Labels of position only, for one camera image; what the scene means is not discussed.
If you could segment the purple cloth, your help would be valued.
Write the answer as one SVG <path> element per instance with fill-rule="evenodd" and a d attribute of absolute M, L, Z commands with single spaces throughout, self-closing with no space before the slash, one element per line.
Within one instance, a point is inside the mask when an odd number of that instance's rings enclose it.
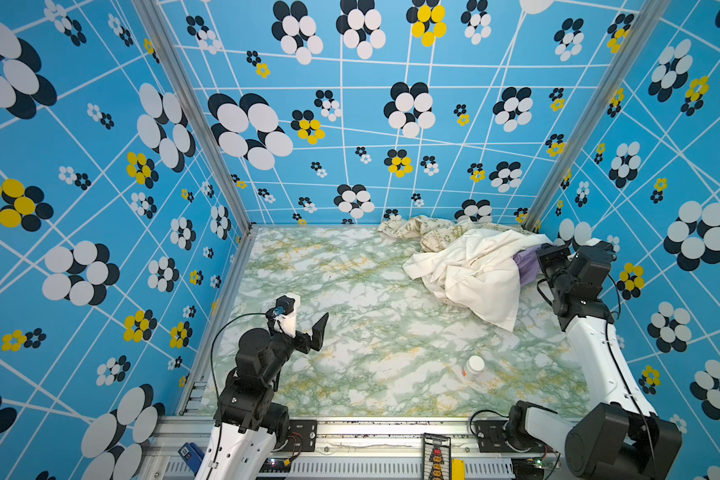
<path fill-rule="evenodd" d="M 540 248 L 541 245 L 535 245 L 515 253 L 512 257 L 518 269 L 519 283 L 521 287 L 530 284 L 541 275 L 541 268 L 537 255 Z"/>

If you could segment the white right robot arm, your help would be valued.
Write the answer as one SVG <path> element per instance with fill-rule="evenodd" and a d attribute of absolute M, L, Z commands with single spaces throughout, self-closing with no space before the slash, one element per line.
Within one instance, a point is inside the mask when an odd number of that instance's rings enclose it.
<path fill-rule="evenodd" d="M 548 302 L 577 354 L 590 411 L 578 422 L 526 401 L 512 406 L 505 425 L 509 444 L 524 450 L 544 444 L 561 454 L 582 479 L 665 479 L 682 434 L 661 419 L 631 377 L 618 345 L 615 318 L 600 299 L 615 252 L 597 241 L 576 251 L 547 244 L 536 252 Z"/>

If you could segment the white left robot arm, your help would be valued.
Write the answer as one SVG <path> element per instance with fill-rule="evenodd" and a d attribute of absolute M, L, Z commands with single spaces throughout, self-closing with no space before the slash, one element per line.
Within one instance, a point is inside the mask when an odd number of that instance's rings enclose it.
<path fill-rule="evenodd" d="M 214 426 L 197 479 L 254 479 L 271 452 L 288 438 L 288 407 L 273 401 L 282 368 L 295 351 L 319 351 L 329 315 L 309 333 L 281 330 L 280 309 L 263 316 L 266 328 L 253 328 L 239 339 L 235 368 L 222 388 L 216 386 Z"/>

